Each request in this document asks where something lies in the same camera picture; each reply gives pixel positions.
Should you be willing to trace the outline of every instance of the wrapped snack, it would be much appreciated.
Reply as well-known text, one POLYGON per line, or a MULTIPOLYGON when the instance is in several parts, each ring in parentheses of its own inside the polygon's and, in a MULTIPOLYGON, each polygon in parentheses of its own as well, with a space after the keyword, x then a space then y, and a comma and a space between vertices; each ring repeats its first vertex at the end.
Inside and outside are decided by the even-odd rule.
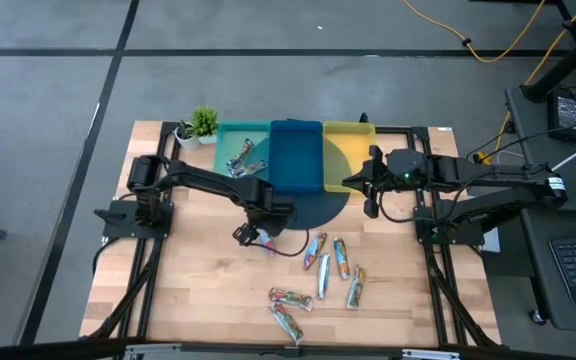
POLYGON ((326 239, 328 239, 328 234, 325 232, 315 234, 315 237, 310 243, 308 251, 306 251, 306 256, 304 257, 304 270, 310 269, 310 266, 315 262, 317 256, 319 256, 319 253, 321 252, 321 249, 324 247, 326 239))
POLYGON ((337 255, 337 267, 339 268, 339 276, 347 280, 350 278, 350 267, 348 266, 348 254, 346 254, 346 244, 340 237, 336 237, 333 242, 335 247, 335 254, 337 255))
POLYGON ((234 170, 243 165, 246 156, 250 154, 254 146, 255 143, 253 143, 252 140, 250 139, 244 140, 244 144, 241 147, 241 152, 237 154, 237 156, 226 162, 226 167, 228 168, 228 170, 234 170))
POLYGON ((361 266, 355 266, 355 275, 352 278, 352 283, 350 284, 350 291, 348 292, 348 302, 346 307, 348 309, 357 309, 359 307, 359 298, 361 297, 361 291, 366 283, 366 269, 361 266))
MULTIPOLYGON (((275 242, 273 241, 272 237, 270 235, 268 235, 268 233, 266 232, 266 230, 264 229, 257 229, 257 232, 259 233, 259 236, 261 237, 261 243, 271 249, 276 249, 275 247, 275 242)), ((270 257, 274 257, 275 256, 275 252, 269 249, 264 249, 264 251, 266 252, 266 255, 270 256, 270 257)))
POLYGON ((306 311, 311 311, 313 306, 312 297, 301 295, 293 291, 286 291, 277 287, 270 289, 268 297, 270 297, 270 300, 272 301, 282 302, 286 305, 299 306, 306 311))
POLYGON ((236 169, 228 169, 228 171, 230 172, 231 177, 240 178, 246 175, 252 175, 265 168, 266 168, 266 162, 263 160, 259 160, 256 163, 252 163, 248 166, 242 166, 236 169))
POLYGON ((317 299, 323 299, 328 290, 328 278, 330 277, 330 254, 319 257, 319 276, 317 277, 317 299))
POLYGON ((295 322, 295 319, 288 314, 286 308, 275 301, 270 305, 270 310, 272 311, 272 316, 275 317, 275 320, 277 320, 279 325, 281 325, 281 327, 295 341, 295 345, 299 345, 301 340, 304 338, 304 332, 301 331, 299 325, 295 322))

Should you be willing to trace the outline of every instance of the potted plant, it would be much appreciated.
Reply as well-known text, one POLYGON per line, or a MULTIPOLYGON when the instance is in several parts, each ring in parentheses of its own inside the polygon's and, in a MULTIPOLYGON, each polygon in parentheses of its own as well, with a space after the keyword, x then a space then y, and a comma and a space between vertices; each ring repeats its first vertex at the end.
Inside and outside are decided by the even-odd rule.
POLYGON ((217 111, 209 106, 197 106, 190 115, 195 134, 202 144, 217 142, 217 111))
POLYGON ((179 126, 177 126, 173 134, 175 134, 175 138, 184 150, 193 151, 201 146, 195 127, 183 120, 179 120, 179 126))

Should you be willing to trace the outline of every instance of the wooden tabletop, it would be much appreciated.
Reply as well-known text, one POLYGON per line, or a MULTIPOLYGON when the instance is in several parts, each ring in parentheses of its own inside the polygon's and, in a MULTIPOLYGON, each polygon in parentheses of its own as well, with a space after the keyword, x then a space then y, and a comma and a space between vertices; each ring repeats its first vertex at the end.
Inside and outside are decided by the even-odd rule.
MULTIPOLYGON (((132 159, 156 152, 161 124, 135 122, 116 195, 127 192, 132 159)), ((457 155, 450 128, 429 128, 429 132, 433 153, 457 155)), ((403 135, 378 134, 377 145, 386 154, 406 148, 407 142, 403 135)), ((181 159, 212 170, 214 156, 214 146, 202 146, 200 151, 183 152, 181 159)), ((147 337, 170 342, 290 345, 290 337, 271 315, 268 291, 278 286, 314 298, 317 266, 306 272, 303 256, 270 258, 263 249, 239 246, 232 232, 244 222, 245 214, 228 199, 175 188, 173 201, 174 220, 164 242, 147 337)), ((311 230, 311 235, 316 231, 329 234, 323 252, 334 253, 331 240, 341 236, 351 269, 356 264, 366 268, 359 310, 346 309, 350 281, 341 279, 333 261, 326 299, 315 300, 310 313, 288 308, 304 332, 302 344, 436 346, 426 264, 413 224, 394 224, 383 217, 369 219, 363 213, 363 201, 361 195, 350 196, 339 215, 311 230)), ((412 193, 388 194, 384 203, 392 216, 402 218, 411 215, 415 198, 412 193)), ((279 250, 294 252, 304 239, 304 231, 285 230, 275 244, 279 250)), ((135 239, 119 240, 101 255, 82 335, 96 330, 123 296, 135 243, 135 239)), ((462 302, 486 334, 499 341, 481 259, 466 246, 452 246, 451 250, 462 302)), ((449 339, 454 342, 450 307, 443 301, 449 339)), ((129 333, 133 335, 141 295, 136 304, 129 333)))

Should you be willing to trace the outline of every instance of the plastic bin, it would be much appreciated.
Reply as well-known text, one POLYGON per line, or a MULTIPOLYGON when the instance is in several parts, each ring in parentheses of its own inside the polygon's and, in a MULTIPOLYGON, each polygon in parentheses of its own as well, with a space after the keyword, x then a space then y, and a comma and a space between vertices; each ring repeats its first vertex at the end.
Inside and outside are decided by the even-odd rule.
POLYGON ((279 193, 323 191, 323 127, 318 121, 270 123, 268 181, 279 193))
POLYGON ((361 171, 370 160, 368 148, 374 145, 375 125, 329 121, 324 124, 324 189, 328 192, 353 192, 341 181, 361 171))
MULTIPOLYGON (((220 121, 217 125, 217 150, 213 171, 230 176, 226 162, 241 152, 244 140, 250 139, 255 147, 244 160, 244 166, 263 160, 268 164, 268 137, 270 120, 220 121)), ((268 168, 256 173, 260 179, 268 180, 268 168)))

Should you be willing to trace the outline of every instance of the black desk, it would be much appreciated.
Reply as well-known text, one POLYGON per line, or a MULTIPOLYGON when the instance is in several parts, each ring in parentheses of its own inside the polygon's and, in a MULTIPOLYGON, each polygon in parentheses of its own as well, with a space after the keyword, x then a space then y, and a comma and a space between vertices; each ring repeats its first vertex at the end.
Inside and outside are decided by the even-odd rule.
MULTIPOLYGON (((506 90, 506 98, 519 136, 547 130, 545 103, 526 100, 518 88, 506 90)), ((548 161, 556 165, 576 148, 544 135, 523 142, 522 150, 528 162, 548 161)), ((568 296, 549 248, 551 240, 576 237, 576 160, 559 172, 566 182, 568 203, 558 211, 524 210, 520 220, 536 275, 531 279, 540 312, 550 318, 556 328, 576 330, 576 306, 568 296)), ((512 240, 501 239, 502 243, 512 240)))

